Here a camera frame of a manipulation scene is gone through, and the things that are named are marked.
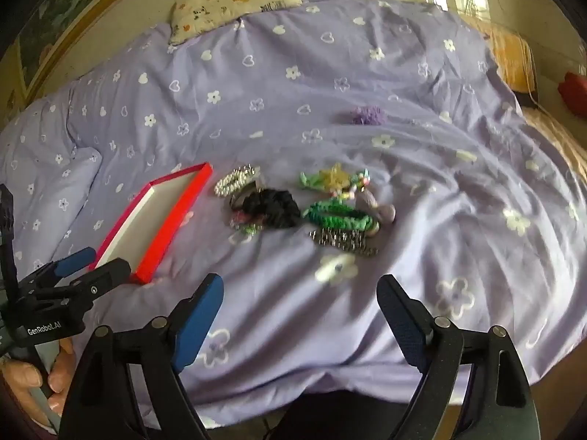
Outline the person's left hand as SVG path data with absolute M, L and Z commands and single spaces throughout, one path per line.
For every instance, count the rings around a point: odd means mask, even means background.
M 53 391 L 47 402 L 53 413 L 59 416 L 63 414 L 75 367 L 76 354 L 72 339 L 61 339 L 60 352 L 47 379 L 47 384 Z M 1 374 L 21 410 L 38 425 L 51 428 L 49 417 L 31 395 L 33 388 L 41 387 L 44 383 L 39 370 L 31 363 L 21 360 L 2 360 Z

